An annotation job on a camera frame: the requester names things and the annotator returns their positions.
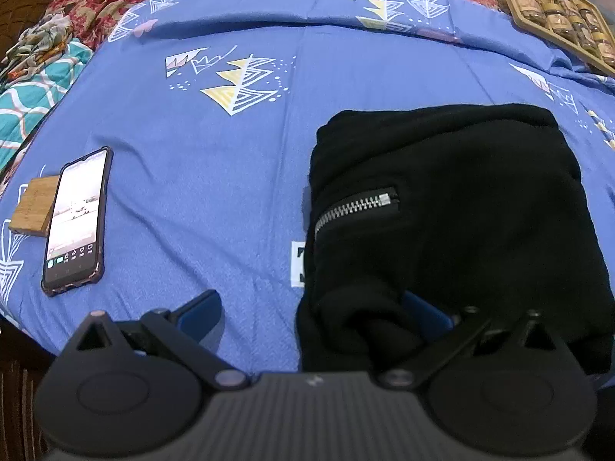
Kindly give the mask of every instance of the wooden block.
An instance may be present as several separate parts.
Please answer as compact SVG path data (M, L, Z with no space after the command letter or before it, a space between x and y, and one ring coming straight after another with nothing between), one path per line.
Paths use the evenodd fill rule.
M30 180L8 225L12 231L47 237L59 179L54 175Z

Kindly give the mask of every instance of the spice jar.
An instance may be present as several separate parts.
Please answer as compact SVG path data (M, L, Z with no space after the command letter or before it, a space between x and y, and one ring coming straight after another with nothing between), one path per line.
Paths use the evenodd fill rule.
M535 22L539 26L544 27L547 24L547 17L542 11L540 1L538 0L515 0L521 10L522 15L528 21Z
M602 25L591 8L579 5L579 13L585 19L589 31L592 33L602 33Z
M555 0L555 2L564 9L564 12L566 12L568 17L573 15L580 17L579 9L573 0Z
M579 40L579 46L592 55L598 56L598 48L596 42L593 41L592 34L589 32L585 21L580 17L570 16L570 24L573 25L574 32Z
M556 3L544 3L542 8L547 16L547 22L551 27L551 31L574 43L573 26L570 24L562 7Z
M615 69L615 48L609 37L604 33L592 33L592 37L600 50L602 60Z

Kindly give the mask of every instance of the black sweatshirt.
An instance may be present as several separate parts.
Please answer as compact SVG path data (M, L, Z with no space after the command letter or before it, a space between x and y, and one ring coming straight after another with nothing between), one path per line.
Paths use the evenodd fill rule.
M609 368L613 294L549 111L341 112L318 130L309 179L304 371L383 370L420 349L407 290L503 327L539 309L586 372Z

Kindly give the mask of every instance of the zipper teeth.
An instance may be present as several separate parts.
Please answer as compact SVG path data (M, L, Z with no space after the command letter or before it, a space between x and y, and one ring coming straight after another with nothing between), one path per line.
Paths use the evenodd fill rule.
M322 227L327 225L329 222L332 222L336 218L352 215L353 213L360 211L367 211L368 209L388 206L389 204L391 204L391 196L388 192L384 192L382 194L377 194L364 199L357 199L348 203L343 203L339 206L328 209L316 222L314 237L318 235L318 231L322 229Z

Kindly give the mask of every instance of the teal cloth with white lines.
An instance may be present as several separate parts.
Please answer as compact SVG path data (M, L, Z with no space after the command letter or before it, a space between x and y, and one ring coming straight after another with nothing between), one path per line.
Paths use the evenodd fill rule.
M92 55L75 38L61 58L0 95L0 171L43 116L64 97Z

